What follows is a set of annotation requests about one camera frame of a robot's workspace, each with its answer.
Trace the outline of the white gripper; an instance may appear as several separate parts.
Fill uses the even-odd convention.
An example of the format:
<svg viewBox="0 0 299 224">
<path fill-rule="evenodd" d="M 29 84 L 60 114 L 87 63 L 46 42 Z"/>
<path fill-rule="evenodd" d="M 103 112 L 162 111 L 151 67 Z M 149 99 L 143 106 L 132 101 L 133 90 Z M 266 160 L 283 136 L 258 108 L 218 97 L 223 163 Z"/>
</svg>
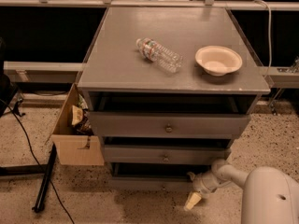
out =
<svg viewBox="0 0 299 224">
<path fill-rule="evenodd" d="M 187 176 L 192 181 L 193 190 L 187 198 L 184 205 L 185 211 L 192 210 L 203 198 L 207 198 L 211 193 L 217 189 L 223 188 L 229 184 L 228 181 L 217 178 L 211 171 L 201 174 L 188 172 Z"/>
</svg>

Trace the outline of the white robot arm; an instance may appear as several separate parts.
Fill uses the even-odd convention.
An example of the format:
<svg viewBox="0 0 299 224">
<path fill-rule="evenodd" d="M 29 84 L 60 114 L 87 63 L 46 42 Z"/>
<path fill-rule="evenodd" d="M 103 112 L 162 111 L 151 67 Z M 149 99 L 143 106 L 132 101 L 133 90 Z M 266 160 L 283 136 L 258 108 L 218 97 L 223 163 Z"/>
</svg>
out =
<svg viewBox="0 0 299 224">
<path fill-rule="evenodd" d="M 188 176 L 193 191 L 186 211 L 216 189 L 235 184 L 243 190 L 241 224 L 299 224 L 299 183 L 276 168 L 263 166 L 246 173 L 217 159 L 209 171 Z"/>
</svg>

